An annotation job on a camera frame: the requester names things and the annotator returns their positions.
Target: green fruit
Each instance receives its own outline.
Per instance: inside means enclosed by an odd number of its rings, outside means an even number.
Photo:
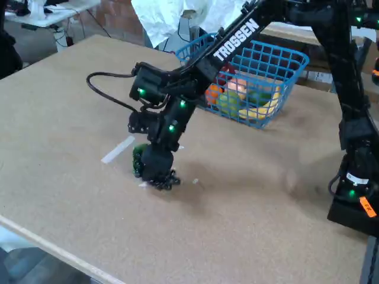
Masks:
[[[271,93],[250,91],[248,93],[248,102],[252,106],[259,108],[267,104],[272,99]]]
[[[225,114],[229,114],[231,117],[238,116],[239,110],[239,95],[235,91],[228,90],[227,93],[224,93],[219,96],[218,107],[219,110]]]

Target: white desk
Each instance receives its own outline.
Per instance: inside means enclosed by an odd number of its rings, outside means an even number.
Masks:
[[[33,25],[35,27],[47,28],[53,24],[58,24],[65,19],[91,9],[100,5],[101,0],[70,0],[69,2],[58,4],[56,6],[47,6],[49,10],[53,11],[52,14],[47,14],[45,19],[36,19],[30,15],[18,17],[14,13],[5,12],[5,19],[12,22],[19,22],[21,24]],[[63,28],[54,30],[54,37],[56,40],[57,50],[61,51],[67,45],[65,31]]]

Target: brick wall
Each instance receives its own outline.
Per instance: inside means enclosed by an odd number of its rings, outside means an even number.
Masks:
[[[131,0],[101,0],[101,5],[92,12],[110,33],[121,31],[143,39],[143,28],[131,5]],[[86,25],[96,25],[87,13],[82,13],[82,19]]]

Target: white tape strip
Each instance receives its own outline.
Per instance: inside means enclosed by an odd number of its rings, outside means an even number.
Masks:
[[[357,183],[359,185],[366,185],[368,184],[369,180],[368,179],[360,179],[356,176],[353,176],[351,173],[348,173],[346,177],[353,183]]]
[[[110,151],[101,161],[104,164],[108,164],[114,160],[119,154],[121,154],[133,141],[135,140],[134,136],[129,136],[123,142],[121,142],[115,149]]]

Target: white label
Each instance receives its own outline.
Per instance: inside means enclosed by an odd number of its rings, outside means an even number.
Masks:
[[[235,32],[215,53],[214,57],[217,57],[221,61],[224,61],[237,47],[239,47],[249,36],[259,28],[259,25],[253,20],[249,19],[239,30]]]
[[[353,176],[351,173],[348,173],[346,175],[346,177],[348,178],[348,180],[350,180],[353,183],[356,183],[357,185],[366,185],[366,184],[368,184],[368,179],[360,179],[360,178],[358,178],[356,176]]]

